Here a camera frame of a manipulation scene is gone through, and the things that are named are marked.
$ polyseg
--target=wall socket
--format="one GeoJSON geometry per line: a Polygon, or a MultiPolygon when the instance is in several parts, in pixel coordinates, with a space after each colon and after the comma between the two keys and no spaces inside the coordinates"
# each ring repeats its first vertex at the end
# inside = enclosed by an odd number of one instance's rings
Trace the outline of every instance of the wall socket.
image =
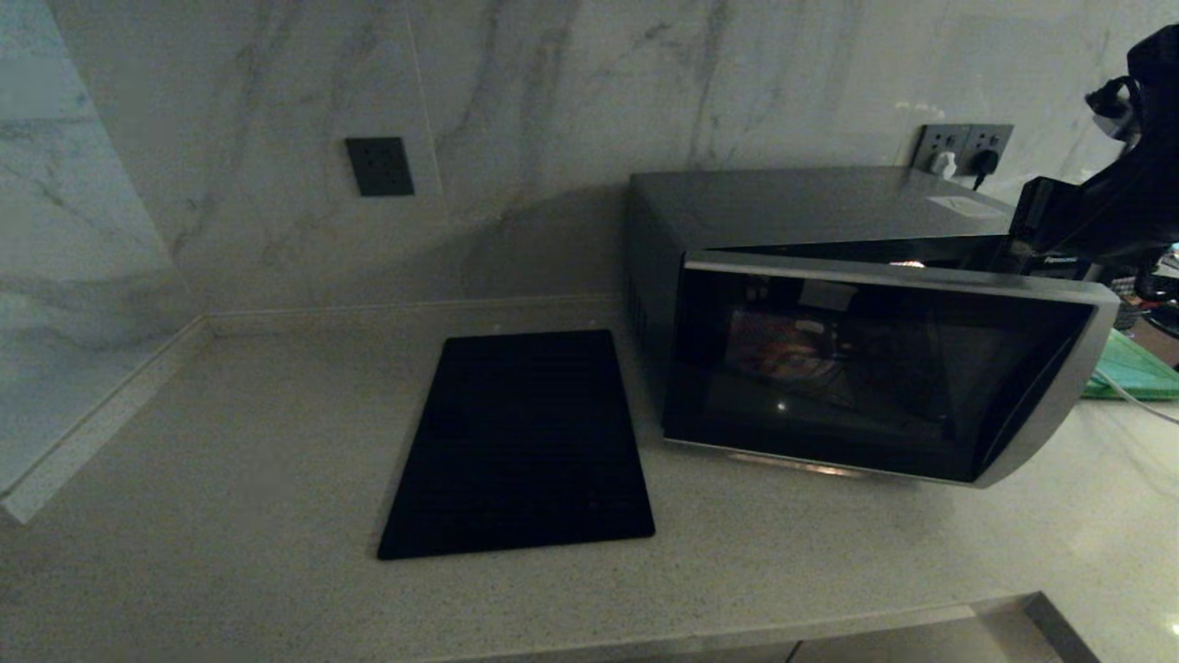
{"type": "Polygon", "coordinates": [[[974,158],[984,150],[994,150],[999,153],[999,159],[1002,160],[1003,150],[1007,149],[1007,142],[1010,140],[1014,129],[1015,126],[1010,124],[970,125],[970,134],[966,138],[966,145],[962,146],[962,152],[955,157],[959,164],[957,173],[979,175],[979,171],[974,169],[974,158]]]}
{"type": "Polygon", "coordinates": [[[414,180],[401,138],[345,138],[361,196],[413,196],[414,180]]]}
{"type": "Polygon", "coordinates": [[[962,146],[969,136],[969,124],[927,124],[921,129],[921,140],[917,142],[917,150],[913,153],[913,168],[929,172],[934,165],[934,157],[941,152],[954,152],[954,160],[961,170],[962,163],[957,157],[962,153],[962,146]]]}
{"type": "Polygon", "coordinates": [[[927,124],[913,153],[913,168],[929,172],[934,157],[953,152],[960,176],[974,176],[974,158],[983,150],[994,150],[1002,159],[1015,125],[1010,124],[927,124]]]}

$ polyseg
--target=induction cooktop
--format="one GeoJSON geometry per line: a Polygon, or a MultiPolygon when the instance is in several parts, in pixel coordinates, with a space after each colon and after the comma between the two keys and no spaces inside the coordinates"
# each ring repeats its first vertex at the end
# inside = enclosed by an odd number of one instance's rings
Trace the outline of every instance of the induction cooktop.
{"type": "Polygon", "coordinates": [[[610,332],[447,340],[380,559],[653,534],[610,332]]]}

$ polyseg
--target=green towel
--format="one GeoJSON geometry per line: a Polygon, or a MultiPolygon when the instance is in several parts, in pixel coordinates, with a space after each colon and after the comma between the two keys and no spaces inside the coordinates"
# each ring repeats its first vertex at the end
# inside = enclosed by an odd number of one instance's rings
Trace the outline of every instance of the green towel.
{"type": "MultiPolygon", "coordinates": [[[[1179,399],[1179,373],[1152,355],[1145,348],[1127,339],[1117,329],[1109,330],[1109,339],[1098,361],[1111,380],[1121,385],[1134,398],[1144,401],[1170,401],[1179,399]]],[[[1081,393],[1084,399],[1118,399],[1100,378],[1089,378],[1081,393]]]]}

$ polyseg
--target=microwave window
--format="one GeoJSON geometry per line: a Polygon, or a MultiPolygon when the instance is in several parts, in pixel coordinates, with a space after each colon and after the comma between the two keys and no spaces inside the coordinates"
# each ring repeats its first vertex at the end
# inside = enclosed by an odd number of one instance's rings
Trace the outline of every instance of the microwave window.
{"type": "Polygon", "coordinates": [[[729,319],[710,412],[771,426],[789,419],[877,433],[884,444],[942,444],[951,413],[929,329],[841,320],[823,310],[736,309],[729,319]]]}
{"type": "Polygon", "coordinates": [[[970,480],[1088,317],[1067,302],[687,271],[665,433],[970,480]]]}

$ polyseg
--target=white speckled countertop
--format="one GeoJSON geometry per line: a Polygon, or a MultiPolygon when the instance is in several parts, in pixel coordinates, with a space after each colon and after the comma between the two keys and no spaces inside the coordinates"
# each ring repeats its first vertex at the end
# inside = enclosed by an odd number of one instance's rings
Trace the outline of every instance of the white speckled countertop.
{"type": "Polygon", "coordinates": [[[660,441],[620,333],[654,538],[377,562],[442,341],[621,329],[613,310],[423,307],[217,340],[29,526],[0,531],[0,657],[588,659],[1043,591],[1102,661],[1177,659],[1174,427],[1081,403],[986,491],[739,464],[660,441]]]}

